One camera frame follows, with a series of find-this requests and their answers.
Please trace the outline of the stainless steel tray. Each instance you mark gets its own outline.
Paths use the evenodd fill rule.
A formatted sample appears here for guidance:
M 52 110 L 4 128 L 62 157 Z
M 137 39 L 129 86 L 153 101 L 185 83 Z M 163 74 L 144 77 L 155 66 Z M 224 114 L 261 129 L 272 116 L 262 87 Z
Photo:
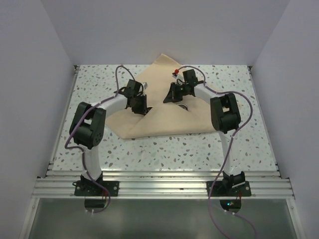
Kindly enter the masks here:
M 147 115 L 174 117 L 184 112 L 188 112 L 187 105 L 168 103 L 168 104 L 159 104 L 159 105 L 148 107 Z

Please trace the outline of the beige cloth mat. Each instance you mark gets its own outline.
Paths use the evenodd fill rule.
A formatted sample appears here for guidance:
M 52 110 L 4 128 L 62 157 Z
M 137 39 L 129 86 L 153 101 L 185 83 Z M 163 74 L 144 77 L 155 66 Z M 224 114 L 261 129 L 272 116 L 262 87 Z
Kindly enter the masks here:
M 191 67 L 181 66 L 175 60 L 162 54 L 142 73 L 137 75 L 138 81 L 147 82 L 147 104 L 155 106 L 163 104 L 170 84 L 175 82 L 172 73 L 180 70 L 194 70 L 199 79 L 200 71 Z M 174 104 L 185 104 L 188 112 L 177 116 L 138 115 L 131 109 L 124 109 L 106 118 L 106 125 L 122 139 L 140 138 L 148 136 L 165 136 L 190 133 L 206 133 L 216 131 L 211 122 L 210 105 L 204 100 L 188 95 Z

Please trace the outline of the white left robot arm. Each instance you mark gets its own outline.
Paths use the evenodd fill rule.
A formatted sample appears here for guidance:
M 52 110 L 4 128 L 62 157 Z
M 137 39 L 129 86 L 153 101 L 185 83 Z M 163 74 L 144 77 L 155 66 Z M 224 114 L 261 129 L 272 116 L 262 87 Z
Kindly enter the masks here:
M 96 196 L 102 193 L 104 184 L 99 162 L 99 144 L 104 136 L 105 120 L 116 112 L 130 108 L 133 113 L 146 115 L 146 82 L 129 80 L 127 85 L 116 90 L 115 95 L 98 103 L 81 102 L 72 120 L 66 149 L 79 149 L 82 153 L 83 172 L 81 180 L 87 182 L 86 190 Z

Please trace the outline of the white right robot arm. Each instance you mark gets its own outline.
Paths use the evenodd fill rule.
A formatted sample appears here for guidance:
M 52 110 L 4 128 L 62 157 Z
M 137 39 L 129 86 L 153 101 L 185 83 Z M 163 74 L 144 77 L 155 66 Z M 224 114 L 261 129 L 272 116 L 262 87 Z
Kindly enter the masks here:
M 233 136 L 241 123 L 241 116 L 233 93 L 219 93 L 198 80 L 195 71 L 186 70 L 180 74 L 176 69 L 172 76 L 175 82 L 170 89 L 164 103 L 177 103 L 183 97 L 192 95 L 200 98 L 210 105 L 210 115 L 213 128 L 219 133 L 224 159 L 222 190 L 226 195 L 234 195 L 239 191 L 240 185 L 245 183 L 245 176 L 239 166 L 239 151 L 235 146 Z

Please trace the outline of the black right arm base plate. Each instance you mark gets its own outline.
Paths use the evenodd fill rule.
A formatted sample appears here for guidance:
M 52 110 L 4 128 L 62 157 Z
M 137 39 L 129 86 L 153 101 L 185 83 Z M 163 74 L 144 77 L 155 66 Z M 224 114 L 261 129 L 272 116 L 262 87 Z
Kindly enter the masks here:
M 237 196 L 250 197 L 252 196 L 250 184 L 248 181 L 246 181 L 242 185 L 239 185 L 233 188 L 226 188 L 225 186 L 223 186 L 222 181 L 216 181 L 212 191 L 210 192 L 212 184 L 213 184 L 213 181 L 206 182 L 207 195 L 211 197 L 237 197 Z

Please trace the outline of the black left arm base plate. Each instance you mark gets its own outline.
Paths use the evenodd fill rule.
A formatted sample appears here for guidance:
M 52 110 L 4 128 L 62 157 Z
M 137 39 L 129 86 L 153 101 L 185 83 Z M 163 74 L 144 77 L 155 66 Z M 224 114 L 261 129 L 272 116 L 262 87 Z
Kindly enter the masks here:
M 72 185 L 75 187 L 74 195 L 83 197 L 117 197 L 120 188 L 119 181 L 104 181 L 102 176 L 96 180 L 96 183 L 81 176 L 80 180 L 73 182 Z

